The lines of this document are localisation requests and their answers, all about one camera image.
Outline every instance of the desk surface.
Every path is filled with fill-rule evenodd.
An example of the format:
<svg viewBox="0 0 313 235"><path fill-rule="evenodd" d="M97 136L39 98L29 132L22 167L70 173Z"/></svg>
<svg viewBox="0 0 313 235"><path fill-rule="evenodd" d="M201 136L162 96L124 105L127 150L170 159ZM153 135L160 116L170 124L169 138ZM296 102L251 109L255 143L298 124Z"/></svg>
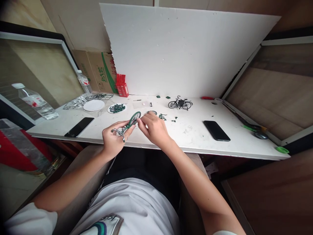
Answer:
<svg viewBox="0 0 313 235"><path fill-rule="evenodd" d="M267 160L282 160L290 157L278 152L275 149L277 145L269 139L260 140L254 137L253 132L243 128L243 124L221 103L214 105L211 100L189 98L193 102L193 106L187 111L178 108L170 109L168 103L172 100L175 100L175 97L166 99L165 97L130 95L128 98L122 98L114 95L113 98L105 101L105 107L99 111L88 112L83 108L58 110L58 118L42 121L27 132L40 138L103 144L101 132L104 128L117 121L129 120L137 111L143 115L149 110L155 110L158 115L160 113L167 114L165 124L168 133L184 152ZM119 114L108 113L108 107L114 103L126 104L127 110ZM94 117L95 119L77 138L64 137L84 117ZM175 120L175 117L178 117L176 122L172 122L171 120ZM204 126L204 120L216 121L231 141L215 141ZM125 146L158 149L138 127L134 129Z"/></svg>

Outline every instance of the bottle label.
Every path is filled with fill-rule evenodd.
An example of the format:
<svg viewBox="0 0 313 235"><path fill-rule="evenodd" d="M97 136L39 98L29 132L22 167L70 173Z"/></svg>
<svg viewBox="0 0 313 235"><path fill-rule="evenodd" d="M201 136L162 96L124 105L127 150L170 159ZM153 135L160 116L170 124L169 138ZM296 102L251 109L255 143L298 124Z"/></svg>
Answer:
<svg viewBox="0 0 313 235"><path fill-rule="evenodd" d="M32 107L40 107L47 103L40 95L24 97L22 100Z"/></svg>
<svg viewBox="0 0 313 235"><path fill-rule="evenodd" d="M79 82L80 82L83 86L89 85L88 79L79 79Z"/></svg>

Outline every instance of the white foam board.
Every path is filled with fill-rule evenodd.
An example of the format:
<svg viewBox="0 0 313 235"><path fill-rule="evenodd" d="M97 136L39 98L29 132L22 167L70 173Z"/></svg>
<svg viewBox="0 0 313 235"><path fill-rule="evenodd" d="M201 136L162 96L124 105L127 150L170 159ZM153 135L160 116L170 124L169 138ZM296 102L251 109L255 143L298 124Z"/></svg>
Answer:
<svg viewBox="0 0 313 235"><path fill-rule="evenodd" d="M130 94L219 97L279 16L100 3Z"/></svg>

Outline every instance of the red box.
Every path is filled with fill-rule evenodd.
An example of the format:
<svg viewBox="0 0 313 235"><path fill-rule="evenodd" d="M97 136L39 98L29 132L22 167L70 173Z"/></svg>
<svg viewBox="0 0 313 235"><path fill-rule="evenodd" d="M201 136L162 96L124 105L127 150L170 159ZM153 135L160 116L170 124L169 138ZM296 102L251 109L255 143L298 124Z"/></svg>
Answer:
<svg viewBox="0 0 313 235"><path fill-rule="evenodd" d="M120 97L128 97L129 96L127 85L125 83L125 77L126 77L126 75L124 75L124 74L117 74L116 75L116 88L118 90L118 94L120 95Z"/></svg>

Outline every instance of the bicycle wheel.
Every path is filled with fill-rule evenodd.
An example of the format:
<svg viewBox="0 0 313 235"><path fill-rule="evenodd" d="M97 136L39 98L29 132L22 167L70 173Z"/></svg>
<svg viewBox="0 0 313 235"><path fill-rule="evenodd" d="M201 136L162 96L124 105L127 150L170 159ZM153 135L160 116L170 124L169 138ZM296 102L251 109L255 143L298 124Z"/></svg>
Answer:
<svg viewBox="0 0 313 235"><path fill-rule="evenodd" d="M140 118L141 112L136 112L129 120L128 125L132 126L137 123L137 118Z"/></svg>
<svg viewBox="0 0 313 235"><path fill-rule="evenodd" d="M190 103L190 102L185 102L185 103L183 103L183 105L182 105L182 108L183 108L183 109L186 109L186 110L190 109L190 107L191 107L191 103Z"/></svg>
<svg viewBox="0 0 313 235"><path fill-rule="evenodd" d="M176 107L177 107L177 103L175 101L169 102L169 108L176 108Z"/></svg>

